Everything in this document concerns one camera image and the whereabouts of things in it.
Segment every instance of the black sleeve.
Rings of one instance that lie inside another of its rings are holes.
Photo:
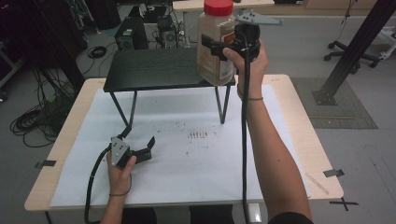
[[[271,219],[268,224],[314,224],[309,218],[300,213],[281,213]]]

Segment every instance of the white paper sheet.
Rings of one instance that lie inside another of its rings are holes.
[[[225,88],[219,88],[223,101]],[[116,93],[129,119],[132,92]],[[264,102],[281,138],[304,174],[271,86],[263,86]],[[232,87],[227,117],[219,122],[214,88],[139,91],[134,124],[127,142],[132,149],[156,144],[152,160],[134,167],[128,204],[232,203],[242,199],[241,101]],[[92,167],[110,137],[125,128],[109,93],[99,90],[78,132],[61,173],[50,206],[81,206]],[[303,176],[305,189],[310,195]],[[108,199],[106,161],[102,161],[92,188],[91,205]],[[262,200],[262,193],[247,141],[247,199]]]

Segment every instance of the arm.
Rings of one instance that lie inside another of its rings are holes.
[[[136,157],[133,156],[129,159],[123,170],[111,165],[111,151],[107,153],[106,159],[108,179],[110,181],[110,196],[108,197],[107,207],[100,223],[116,224],[121,223],[123,206],[131,186],[131,172],[136,163]]]
[[[262,97],[262,79],[268,59],[262,42],[261,45],[258,59],[250,66],[250,98]],[[223,53],[240,71],[238,88],[244,92],[243,58],[231,49],[224,49]],[[279,137],[263,101],[248,101],[247,126],[268,219],[284,212],[296,212],[312,219],[300,172]]]

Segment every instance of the hand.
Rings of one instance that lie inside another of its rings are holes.
[[[224,56],[233,62],[235,67],[239,70],[238,87],[241,92],[244,92],[245,85],[245,60],[234,50],[225,48],[223,50]],[[262,98],[262,79],[264,77],[265,69],[268,65],[268,58],[265,52],[264,43],[260,40],[259,57],[250,64],[250,85],[249,98]]]
[[[131,172],[136,163],[136,156],[132,156],[131,159],[125,165],[125,168],[121,168],[111,165],[111,150],[107,152],[107,168],[108,168],[108,179],[110,181],[110,194],[122,195],[129,191],[131,187]]]

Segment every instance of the person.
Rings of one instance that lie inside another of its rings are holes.
[[[237,91],[242,98],[245,82],[245,61],[235,51],[224,49],[223,54],[240,71]],[[307,224],[312,222],[311,210],[297,165],[281,140],[262,100],[262,80],[268,58],[261,41],[258,58],[250,65],[250,83],[247,102],[247,126],[253,148],[257,176],[264,198],[269,224]],[[130,173],[136,161],[132,157],[124,170],[108,165],[110,194],[101,223],[120,223]]]

